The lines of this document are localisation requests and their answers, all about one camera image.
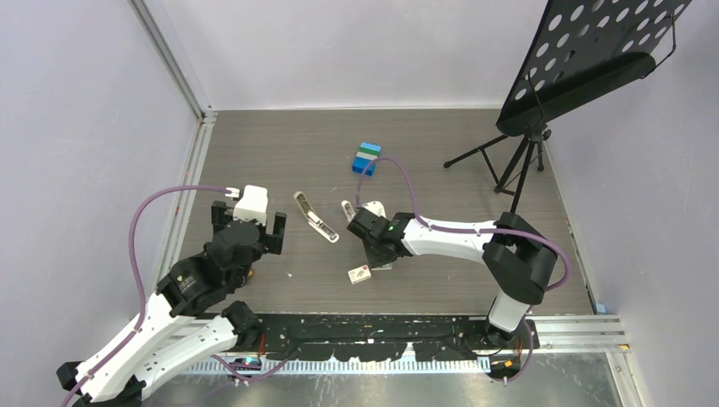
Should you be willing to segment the clear staples tray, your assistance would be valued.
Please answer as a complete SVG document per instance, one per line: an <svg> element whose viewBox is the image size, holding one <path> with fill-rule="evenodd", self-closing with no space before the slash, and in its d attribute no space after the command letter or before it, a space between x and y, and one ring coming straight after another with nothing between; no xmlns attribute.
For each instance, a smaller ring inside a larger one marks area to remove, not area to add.
<svg viewBox="0 0 719 407"><path fill-rule="evenodd" d="M388 263L388 264L385 264L385 265L381 265L381 266L377 266L377 267L372 267L372 268L371 268L371 271L391 270L392 268L393 268L393 263Z"/></svg>

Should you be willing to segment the white staples box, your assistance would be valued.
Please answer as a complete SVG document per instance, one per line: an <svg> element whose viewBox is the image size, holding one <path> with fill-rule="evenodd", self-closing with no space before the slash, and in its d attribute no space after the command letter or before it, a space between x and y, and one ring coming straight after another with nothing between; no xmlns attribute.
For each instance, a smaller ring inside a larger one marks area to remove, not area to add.
<svg viewBox="0 0 719 407"><path fill-rule="evenodd" d="M348 271L348 279L352 284L358 284L371 279L371 268L368 265L362 265Z"/></svg>

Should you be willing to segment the small white stapler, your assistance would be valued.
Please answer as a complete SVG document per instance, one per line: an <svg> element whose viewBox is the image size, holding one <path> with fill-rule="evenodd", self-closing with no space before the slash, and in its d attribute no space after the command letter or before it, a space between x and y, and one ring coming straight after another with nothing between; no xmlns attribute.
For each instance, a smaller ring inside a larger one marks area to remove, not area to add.
<svg viewBox="0 0 719 407"><path fill-rule="evenodd" d="M342 210L346 217L347 222L351 223L352 220L354 219L354 217L356 216L356 208L348 200L343 200L341 202L341 207L342 207Z"/></svg>

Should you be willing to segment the olive green white stapler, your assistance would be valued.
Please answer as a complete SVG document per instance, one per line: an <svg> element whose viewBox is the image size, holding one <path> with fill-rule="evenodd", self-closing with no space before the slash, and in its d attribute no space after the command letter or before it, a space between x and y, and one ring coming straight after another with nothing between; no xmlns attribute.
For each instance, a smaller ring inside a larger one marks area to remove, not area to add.
<svg viewBox="0 0 719 407"><path fill-rule="evenodd" d="M329 225L325 223L315 212L311 206L309 200L306 198L303 192L295 192L293 198L298 204L301 212L303 213L307 223L320 235L322 235L328 242L336 243L339 240L339 234L334 231Z"/></svg>

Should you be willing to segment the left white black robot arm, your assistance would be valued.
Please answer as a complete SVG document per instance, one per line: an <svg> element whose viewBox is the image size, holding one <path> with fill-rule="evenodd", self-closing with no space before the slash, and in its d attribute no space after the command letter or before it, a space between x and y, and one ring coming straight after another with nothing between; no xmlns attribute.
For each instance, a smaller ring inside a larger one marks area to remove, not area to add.
<svg viewBox="0 0 719 407"><path fill-rule="evenodd" d="M249 351L258 343L259 317L235 301L193 334L167 344L208 308L243 287L254 262L281 254L287 216L266 216L237 204L211 207L213 236L203 250L176 262L137 315L104 348L84 361L63 363L61 387L78 395L77 406L139 406L180 371L218 352Z"/></svg>

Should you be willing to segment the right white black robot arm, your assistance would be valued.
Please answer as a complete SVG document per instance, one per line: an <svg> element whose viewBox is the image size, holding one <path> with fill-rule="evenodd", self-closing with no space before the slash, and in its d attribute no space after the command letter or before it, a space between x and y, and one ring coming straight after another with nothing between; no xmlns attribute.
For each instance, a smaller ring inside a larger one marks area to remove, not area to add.
<svg viewBox="0 0 719 407"><path fill-rule="evenodd" d="M517 338L527 312L553 289L549 281L560 257L556 245L512 212L498 220L464 223L403 212L388 219L361 208L348 231L362 241L370 266L422 255L486 266L499 285L483 327L485 339L495 348Z"/></svg>

